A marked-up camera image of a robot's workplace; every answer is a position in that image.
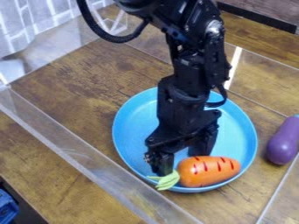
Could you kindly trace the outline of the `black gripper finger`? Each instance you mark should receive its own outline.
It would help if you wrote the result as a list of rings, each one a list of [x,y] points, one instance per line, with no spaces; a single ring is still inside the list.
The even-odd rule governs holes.
[[[210,154],[219,134],[219,125],[212,124],[204,128],[200,134],[192,139],[188,147],[188,156],[208,156]]]
[[[173,172],[173,154],[157,151],[148,151],[144,154],[144,161],[150,165],[152,172],[162,177]]]

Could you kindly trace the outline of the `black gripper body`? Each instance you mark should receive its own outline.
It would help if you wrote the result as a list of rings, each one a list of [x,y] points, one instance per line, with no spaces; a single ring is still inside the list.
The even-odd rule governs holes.
[[[188,148],[204,128],[217,124],[221,102],[208,102],[210,90],[194,81],[168,76],[157,84],[157,128],[144,140],[148,151],[174,154]]]

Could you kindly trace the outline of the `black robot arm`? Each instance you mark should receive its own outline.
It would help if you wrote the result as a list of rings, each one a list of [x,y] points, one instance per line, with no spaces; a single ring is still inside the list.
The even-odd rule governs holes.
[[[144,140],[144,161],[165,176],[177,151],[206,156],[216,141],[217,107],[225,102],[208,98],[213,88],[227,93],[229,79],[223,20],[210,0],[116,0],[116,5],[161,30],[169,47],[173,74],[157,83],[158,125]]]

